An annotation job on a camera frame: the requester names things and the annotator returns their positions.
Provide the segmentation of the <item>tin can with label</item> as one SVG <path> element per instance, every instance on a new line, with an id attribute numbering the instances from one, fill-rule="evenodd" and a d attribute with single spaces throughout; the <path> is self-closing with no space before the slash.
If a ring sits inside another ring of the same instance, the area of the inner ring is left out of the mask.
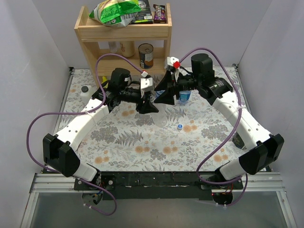
<path id="1" fill-rule="evenodd" d="M 153 46 L 148 43 L 143 43 L 138 47 L 140 66 L 143 69 L 153 67 Z"/>

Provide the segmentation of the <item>black wrapped paper roll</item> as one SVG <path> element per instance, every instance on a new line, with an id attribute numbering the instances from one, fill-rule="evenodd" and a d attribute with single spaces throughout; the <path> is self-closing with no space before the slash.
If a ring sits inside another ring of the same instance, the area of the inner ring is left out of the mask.
<path id="1" fill-rule="evenodd" d="M 240 135 L 238 133 L 235 133 L 232 137 L 232 142 L 234 143 L 234 145 L 239 148 L 239 149 L 246 149 L 245 143 L 243 142 L 242 138 L 240 137 Z"/>

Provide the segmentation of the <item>clear plastic bottle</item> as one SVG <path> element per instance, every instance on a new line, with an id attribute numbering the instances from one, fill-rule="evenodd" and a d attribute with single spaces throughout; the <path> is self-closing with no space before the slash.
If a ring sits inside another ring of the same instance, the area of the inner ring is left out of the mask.
<path id="1" fill-rule="evenodd" d="M 166 105 L 165 104 L 155 104 L 155 106 L 157 107 L 159 112 L 153 113 L 153 116 L 152 116 L 153 121 L 156 126 L 164 127 L 167 124 L 167 117 L 166 117 L 166 112 L 165 112 Z"/>

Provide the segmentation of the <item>floral tablecloth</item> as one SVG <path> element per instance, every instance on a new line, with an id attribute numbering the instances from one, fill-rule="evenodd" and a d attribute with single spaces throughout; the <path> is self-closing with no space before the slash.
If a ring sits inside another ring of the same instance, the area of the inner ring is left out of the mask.
<path id="1" fill-rule="evenodd" d="M 165 112 L 167 124 L 158 127 L 135 104 L 122 102 L 93 127 L 76 154 L 102 171 L 194 171 L 201 162 L 202 171 L 213 171 L 243 154 L 232 141 L 221 145 L 232 126 L 197 91 Z"/>

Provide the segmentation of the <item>white blue cap right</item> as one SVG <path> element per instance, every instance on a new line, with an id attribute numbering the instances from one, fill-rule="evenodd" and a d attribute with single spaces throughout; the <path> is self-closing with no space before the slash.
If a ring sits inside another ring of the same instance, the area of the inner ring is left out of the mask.
<path id="1" fill-rule="evenodd" d="M 182 124 L 178 124 L 178 125 L 177 125 L 177 129 L 178 129 L 178 130 L 181 130 L 182 128 L 183 128 L 183 125 L 182 125 Z"/>

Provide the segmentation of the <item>white bottle black cap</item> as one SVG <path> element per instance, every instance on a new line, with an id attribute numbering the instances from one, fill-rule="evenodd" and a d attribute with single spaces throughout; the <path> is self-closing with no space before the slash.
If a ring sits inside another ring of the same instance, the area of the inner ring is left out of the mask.
<path id="1" fill-rule="evenodd" d="M 90 100 L 94 92 L 95 89 L 93 87 L 91 87 L 90 85 L 84 85 L 81 87 L 80 97 L 83 100 Z"/>

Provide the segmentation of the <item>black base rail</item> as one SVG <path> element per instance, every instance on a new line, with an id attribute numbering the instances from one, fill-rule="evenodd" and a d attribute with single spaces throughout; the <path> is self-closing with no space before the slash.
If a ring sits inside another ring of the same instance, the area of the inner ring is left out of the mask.
<path id="1" fill-rule="evenodd" d="M 198 176 L 193 171 L 98 172 L 91 183 L 77 180 L 74 190 L 93 192 L 95 205 L 101 201 L 197 199 L 220 205 L 233 201 L 233 191 L 245 191 L 248 181 L 226 183 L 215 173 Z"/>

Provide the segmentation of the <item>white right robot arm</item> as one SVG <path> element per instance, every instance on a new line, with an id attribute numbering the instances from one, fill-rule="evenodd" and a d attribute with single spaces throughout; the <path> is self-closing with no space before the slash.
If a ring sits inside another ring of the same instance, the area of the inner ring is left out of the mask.
<path id="1" fill-rule="evenodd" d="M 254 175 L 277 160 L 284 144 L 280 134 L 273 135 L 241 106 L 239 93 L 230 83 L 215 76 L 212 59 L 204 53 L 191 57 L 192 72 L 183 76 L 180 62 L 175 57 L 165 60 L 166 74 L 156 86 L 162 94 L 156 103 L 174 105 L 180 92 L 197 90 L 199 95 L 217 109 L 234 127 L 241 146 L 248 151 L 239 158 L 218 167 L 205 183 L 227 188 L 244 174 Z"/>

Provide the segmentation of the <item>brown candy bar pack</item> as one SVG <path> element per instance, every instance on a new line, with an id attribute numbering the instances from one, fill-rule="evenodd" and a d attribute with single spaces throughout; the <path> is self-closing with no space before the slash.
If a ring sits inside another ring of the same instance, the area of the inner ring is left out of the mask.
<path id="1" fill-rule="evenodd" d="M 165 8 L 165 5 L 156 5 L 156 4 L 154 4 L 153 7 L 155 9 L 153 22 L 154 23 L 166 23 L 167 22 L 167 18 L 166 18 L 166 8 Z"/>

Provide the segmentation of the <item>green chip bag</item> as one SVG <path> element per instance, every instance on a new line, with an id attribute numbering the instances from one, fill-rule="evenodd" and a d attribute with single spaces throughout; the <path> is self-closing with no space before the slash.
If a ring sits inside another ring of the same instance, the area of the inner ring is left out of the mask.
<path id="1" fill-rule="evenodd" d="M 141 11 L 138 0 L 105 0 L 89 17 L 108 27 L 126 27 Z"/>

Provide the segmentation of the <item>beige cylinder bottle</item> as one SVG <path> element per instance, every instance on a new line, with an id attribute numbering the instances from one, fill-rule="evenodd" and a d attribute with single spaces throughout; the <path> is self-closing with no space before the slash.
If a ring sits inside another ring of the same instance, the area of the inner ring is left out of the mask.
<path id="1" fill-rule="evenodd" d="M 132 57 L 135 54 L 134 41 L 120 41 L 120 48 L 124 57 Z"/>

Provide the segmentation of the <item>blue label water bottle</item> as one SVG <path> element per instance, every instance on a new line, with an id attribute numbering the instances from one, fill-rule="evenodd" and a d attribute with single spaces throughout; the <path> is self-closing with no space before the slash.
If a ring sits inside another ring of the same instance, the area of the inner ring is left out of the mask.
<path id="1" fill-rule="evenodd" d="M 191 91 L 180 91 L 179 92 L 179 103 L 185 105 L 190 99 Z"/>
<path id="2" fill-rule="evenodd" d="M 161 94 L 163 94 L 165 91 L 164 90 L 160 90 L 160 91 L 156 91 L 155 92 L 155 98 L 158 98 Z"/>

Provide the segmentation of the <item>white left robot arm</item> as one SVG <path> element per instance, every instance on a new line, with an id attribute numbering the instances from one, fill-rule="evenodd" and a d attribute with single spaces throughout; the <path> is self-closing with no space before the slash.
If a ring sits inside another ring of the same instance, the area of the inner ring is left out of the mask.
<path id="1" fill-rule="evenodd" d="M 116 68 L 107 87 L 99 88 L 85 105 L 83 115 L 76 116 L 65 128 L 55 135 L 47 134 L 43 139 L 44 162 L 66 177 L 78 177 L 85 185 L 96 190 L 101 178 L 97 168 L 79 159 L 76 154 L 80 143 L 101 119 L 121 102 L 134 103 L 141 114 L 157 113 L 159 110 L 151 103 L 150 95 L 154 88 L 153 78 L 143 72 L 138 89 L 130 87 L 131 73 Z"/>

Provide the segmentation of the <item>black snack box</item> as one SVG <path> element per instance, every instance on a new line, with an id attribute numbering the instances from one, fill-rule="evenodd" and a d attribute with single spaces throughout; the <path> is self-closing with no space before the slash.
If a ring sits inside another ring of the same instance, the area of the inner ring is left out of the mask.
<path id="1" fill-rule="evenodd" d="M 148 0 L 138 1 L 141 11 L 139 11 L 130 24 L 153 24 L 153 16 Z"/>

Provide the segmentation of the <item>wooden shelf rack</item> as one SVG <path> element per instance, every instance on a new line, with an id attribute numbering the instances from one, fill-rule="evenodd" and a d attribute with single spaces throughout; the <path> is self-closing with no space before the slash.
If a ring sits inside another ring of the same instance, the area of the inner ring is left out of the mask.
<path id="1" fill-rule="evenodd" d="M 110 78 L 112 71 L 117 68 L 128 69 L 133 76 L 140 76 L 140 56 L 137 41 L 151 44 L 155 40 L 162 40 L 163 47 L 153 47 L 153 66 L 147 70 L 148 74 L 163 75 L 164 61 L 170 54 L 172 19 L 170 4 L 165 5 L 166 23 L 131 24 L 126 27 L 106 27 L 89 17 L 88 7 L 83 6 L 79 12 L 74 30 L 93 78 Z M 110 49 L 101 49 L 100 42 L 116 42 L 117 54 L 126 54 L 127 59 L 111 55 Z"/>

